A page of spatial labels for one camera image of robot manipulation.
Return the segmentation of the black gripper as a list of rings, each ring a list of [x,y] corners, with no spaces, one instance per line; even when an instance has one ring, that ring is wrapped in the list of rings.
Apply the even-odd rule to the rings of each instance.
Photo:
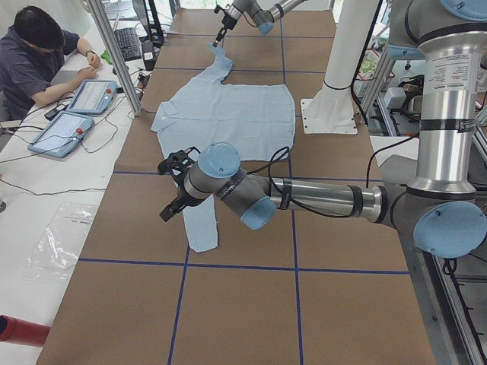
[[[197,205],[198,199],[191,196],[184,186],[178,186],[177,197],[160,212],[159,216],[163,221],[169,221],[185,207],[194,207]]]
[[[212,44],[213,47],[217,47],[218,44],[224,39],[226,30],[233,30],[237,24],[237,20],[228,14],[222,18],[221,22],[223,24],[223,28],[218,31],[215,41]]]

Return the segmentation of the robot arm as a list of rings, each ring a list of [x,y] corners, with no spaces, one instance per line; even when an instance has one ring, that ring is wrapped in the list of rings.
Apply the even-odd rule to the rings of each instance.
[[[486,235],[486,218],[474,204],[476,190],[467,174],[486,3],[395,1],[390,25],[391,49],[418,50],[426,60],[417,165],[404,187],[361,189],[258,176],[242,168],[234,146],[216,142],[197,160],[186,149],[159,164],[158,172],[177,184],[177,197],[161,218],[168,221],[217,197],[253,230],[277,210],[292,208],[387,225],[444,259],[476,249]]]
[[[266,35],[273,29],[276,21],[283,18],[289,11],[303,2],[304,0],[277,1],[267,10],[261,8],[258,1],[255,0],[235,0],[224,8],[216,5],[214,13],[218,14],[221,11],[224,16],[221,20],[222,27],[218,31],[212,45],[217,47],[224,39],[226,33],[235,28],[239,19],[247,15],[252,19],[252,26],[256,27],[261,34]]]

